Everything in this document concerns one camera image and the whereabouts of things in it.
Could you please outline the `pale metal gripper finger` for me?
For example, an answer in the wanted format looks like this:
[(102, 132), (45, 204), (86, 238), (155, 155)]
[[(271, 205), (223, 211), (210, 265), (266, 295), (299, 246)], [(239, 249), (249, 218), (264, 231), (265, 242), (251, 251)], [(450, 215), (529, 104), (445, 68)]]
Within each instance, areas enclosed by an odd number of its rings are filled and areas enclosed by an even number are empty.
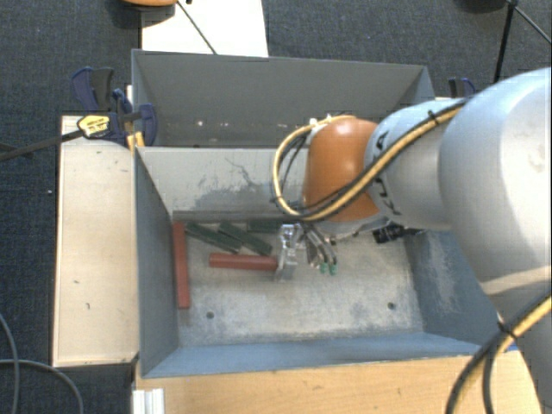
[(298, 266), (297, 250), (283, 249), (278, 258), (278, 266), (274, 273), (276, 281), (289, 281), (293, 278)]
[(299, 223), (284, 223), (279, 229), (281, 253), (296, 250), (301, 236), (302, 227)]

